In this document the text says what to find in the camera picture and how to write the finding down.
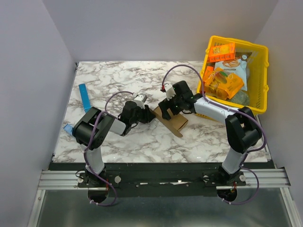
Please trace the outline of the brown cardboard box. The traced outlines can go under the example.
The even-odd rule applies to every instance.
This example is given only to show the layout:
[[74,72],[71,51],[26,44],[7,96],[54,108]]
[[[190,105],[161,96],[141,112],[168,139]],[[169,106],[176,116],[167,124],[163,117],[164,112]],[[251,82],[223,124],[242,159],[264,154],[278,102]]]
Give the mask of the brown cardboard box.
[[165,120],[162,118],[162,112],[159,107],[153,110],[156,118],[167,128],[169,129],[176,137],[182,138],[183,135],[181,131],[186,127],[188,119],[181,114],[173,115],[171,110],[168,110],[168,113],[171,117],[170,120]]

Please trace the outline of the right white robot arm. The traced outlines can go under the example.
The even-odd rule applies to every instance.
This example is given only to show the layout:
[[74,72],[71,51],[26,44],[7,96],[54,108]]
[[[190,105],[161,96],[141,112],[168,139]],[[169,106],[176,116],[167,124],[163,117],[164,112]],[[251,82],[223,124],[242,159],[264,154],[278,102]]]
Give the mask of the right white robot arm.
[[230,149],[219,167],[218,181],[223,185],[233,182],[249,149],[262,137],[262,131],[252,111],[248,107],[236,109],[222,105],[201,93],[194,95],[184,80],[173,85],[169,83],[163,85],[161,92],[166,94],[166,98],[159,102],[163,119],[171,120],[168,110],[173,115],[189,111],[191,114],[205,115],[225,125]]

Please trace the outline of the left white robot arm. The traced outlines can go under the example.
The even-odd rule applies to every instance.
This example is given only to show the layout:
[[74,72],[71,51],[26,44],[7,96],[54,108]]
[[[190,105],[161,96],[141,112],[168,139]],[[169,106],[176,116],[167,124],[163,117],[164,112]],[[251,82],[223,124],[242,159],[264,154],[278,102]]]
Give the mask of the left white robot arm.
[[72,135],[77,143],[82,145],[86,169],[89,174],[89,182],[95,186],[101,186],[105,181],[102,173],[105,164],[102,160],[101,145],[107,134],[112,132],[119,136],[125,136],[137,123],[150,123],[155,114],[148,105],[139,106],[134,101],[127,101],[122,113],[116,118],[105,111],[92,107],[73,127]]

